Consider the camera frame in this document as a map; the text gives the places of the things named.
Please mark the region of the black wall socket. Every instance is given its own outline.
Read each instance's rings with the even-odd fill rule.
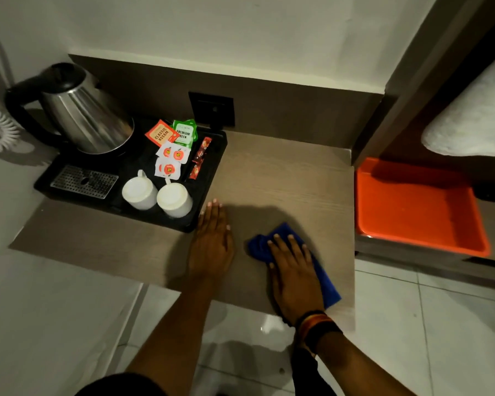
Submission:
[[[189,92],[194,119],[213,130],[235,126],[235,108],[231,97]]]

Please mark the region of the perforated metal grate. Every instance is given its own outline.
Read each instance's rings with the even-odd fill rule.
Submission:
[[[66,165],[50,186],[104,199],[118,178],[117,175]]]

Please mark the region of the white coiled cord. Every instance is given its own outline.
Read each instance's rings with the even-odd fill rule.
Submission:
[[[20,125],[18,125],[12,118],[6,116],[6,114],[0,112],[0,152],[9,150],[12,146],[17,144]]]

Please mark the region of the hand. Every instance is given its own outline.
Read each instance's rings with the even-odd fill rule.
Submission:
[[[189,276],[211,279],[217,284],[229,269],[235,246],[225,207],[216,199],[200,213],[198,228],[189,250]]]
[[[275,235],[274,239],[275,243],[268,240],[278,267],[273,263],[269,265],[273,296],[284,318],[295,326],[303,314],[312,310],[324,311],[321,285],[314,271],[310,250],[305,244],[301,251],[295,238],[290,235],[290,250],[279,235]]]

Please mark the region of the black sleeve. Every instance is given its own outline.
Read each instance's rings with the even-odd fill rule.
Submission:
[[[75,396],[98,395],[167,396],[151,379],[129,372],[98,379],[85,386]]]

